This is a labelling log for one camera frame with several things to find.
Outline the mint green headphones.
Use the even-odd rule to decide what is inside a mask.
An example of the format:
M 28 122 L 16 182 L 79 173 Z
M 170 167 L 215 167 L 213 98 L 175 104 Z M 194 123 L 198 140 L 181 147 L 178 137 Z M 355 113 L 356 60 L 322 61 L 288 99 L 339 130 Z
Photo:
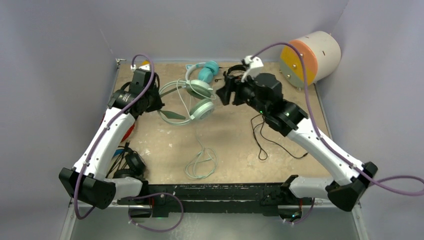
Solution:
M 186 104 L 182 97 L 181 90 L 185 90 L 190 99 L 197 99 L 194 106 Z M 177 79 L 166 83 L 159 89 L 159 96 L 161 98 L 177 92 L 179 100 L 181 101 L 186 115 L 181 115 L 174 111 L 158 110 L 158 115 L 164 122 L 169 125 L 182 127 L 206 119 L 215 110 L 213 100 L 216 96 L 213 93 L 213 88 L 206 82 L 195 80 Z M 195 138 L 200 145 L 200 151 L 190 160 L 184 167 L 184 173 L 191 179 L 205 179 L 212 175 L 218 166 L 218 155 L 216 151 L 210 147 L 205 147 L 199 139 L 198 131 L 195 130 Z M 206 174 L 196 173 L 197 166 L 202 163 L 213 162 L 212 169 Z

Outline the red headphones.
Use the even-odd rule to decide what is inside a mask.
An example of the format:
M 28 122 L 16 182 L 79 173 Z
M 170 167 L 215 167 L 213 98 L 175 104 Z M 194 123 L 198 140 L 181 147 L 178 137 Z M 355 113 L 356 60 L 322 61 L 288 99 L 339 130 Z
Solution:
M 121 143 L 125 142 L 130 137 L 130 135 L 132 134 L 134 128 L 135 128 L 135 123 L 133 123 L 132 126 L 128 128 L 128 130 L 126 131 L 125 135 L 123 136 L 123 138 L 120 141 Z

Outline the black blue gaming headphones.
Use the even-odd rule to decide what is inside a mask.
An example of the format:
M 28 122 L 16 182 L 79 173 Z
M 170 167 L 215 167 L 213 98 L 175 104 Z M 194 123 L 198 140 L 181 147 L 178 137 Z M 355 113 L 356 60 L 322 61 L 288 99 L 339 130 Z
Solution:
M 128 141 L 124 145 L 118 146 L 112 155 L 111 166 L 106 177 L 111 179 L 132 177 L 143 180 L 146 170 L 145 161 L 136 150 L 130 148 Z

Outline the small black headphones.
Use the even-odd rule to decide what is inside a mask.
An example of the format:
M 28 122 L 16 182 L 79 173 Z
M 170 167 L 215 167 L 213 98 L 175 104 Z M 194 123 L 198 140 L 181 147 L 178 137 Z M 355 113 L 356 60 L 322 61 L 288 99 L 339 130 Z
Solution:
M 233 66 L 226 66 L 226 67 L 219 67 L 219 69 L 227 69 L 222 74 L 223 75 L 222 80 L 224 80 L 224 81 L 227 81 L 227 80 L 230 80 L 230 79 L 239 79 L 242 76 L 242 73 L 244 73 L 246 71 L 246 67 L 243 66 L 242 64 L 236 64 L 236 65 L 233 65 Z M 221 78 L 216 78 L 214 81 L 215 82 L 218 82 L 219 80 L 221 80 Z M 300 160 L 300 159 L 305 158 L 309 154 L 308 152 L 305 152 L 302 156 L 295 156 L 292 152 L 290 152 L 289 150 L 287 150 L 287 148 L 284 147 L 283 145 L 281 145 L 280 143 L 278 143 L 278 142 L 276 142 L 274 140 L 271 140 L 271 139 L 265 137 L 264 134 L 263 134 L 263 129 L 264 129 L 264 126 L 265 126 L 265 118 L 262 116 L 261 117 L 262 118 L 262 122 L 260 122 L 260 123 L 258 123 L 256 125 L 253 124 L 253 120 L 256 119 L 256 118 L 258 118 L 259 116 L 260 115 L 258 114 L 256 116 L 252 117 L 250 119 L 250 125 L 251 125 L 253 139 L 254 139 L 254 141 L 256 142 L 256 145 L 259 148 L 259 152 L 258 152 L 258 155 L 257 156 L 258 156 L 258 159 L 261 162 L 267 160 L 268 157 L 269 157 L 269 155 L 268 155 L 268 152 L 262 147 L 262 145 L 258 141 L 258 138 L 257 138 L 257 128 L 259 128 L 258 133 L 259 133 L 259 135 L 260 135 L 260 137 L 262 139 L 264 139 L 265 141 L 270 142 L 270 143 L 272 143 L 272 144 L 280 147 L 287 154 L 289 154 L 292 158 L 297 159 L 297 160 Z

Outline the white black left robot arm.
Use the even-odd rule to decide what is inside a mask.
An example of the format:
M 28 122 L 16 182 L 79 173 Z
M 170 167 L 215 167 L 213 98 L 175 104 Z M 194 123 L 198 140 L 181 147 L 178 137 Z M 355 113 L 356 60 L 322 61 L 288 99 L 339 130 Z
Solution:
M 148 201 L 149 191 L 141 180 L 130 176 L 107 179 L 107 175 L 115 151 L 137 118 L 164 106 L 156 77 L 157 73 L 138 68 L 132 80 L 112 94 L 102 123 L 83 155 L 72 168 L 64 167 L 59 173 L 70 197 L 98 209 L 127 197 L 138 205 Z

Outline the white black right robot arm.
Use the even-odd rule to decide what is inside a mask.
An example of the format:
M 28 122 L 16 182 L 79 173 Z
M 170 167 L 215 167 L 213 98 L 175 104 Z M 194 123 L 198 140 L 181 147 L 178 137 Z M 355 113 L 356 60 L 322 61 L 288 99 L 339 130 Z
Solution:
M 328 178 L 290 176 L 282 185 L 280 196 L 288 204 L 300 198 L 329 200 L 340 210 L 350 212 L 369 187 L 378 171 L 372 162 L 349 155 L 321 130 L 297 104 L 284 99 L 282 83 L 271 73 L 261 73 L 241 82 L 229 77 L 216 90 L 224 106 L 247 104 L 264 118 L 274 131 L 295 142 L 315 158 L 329 173 Z

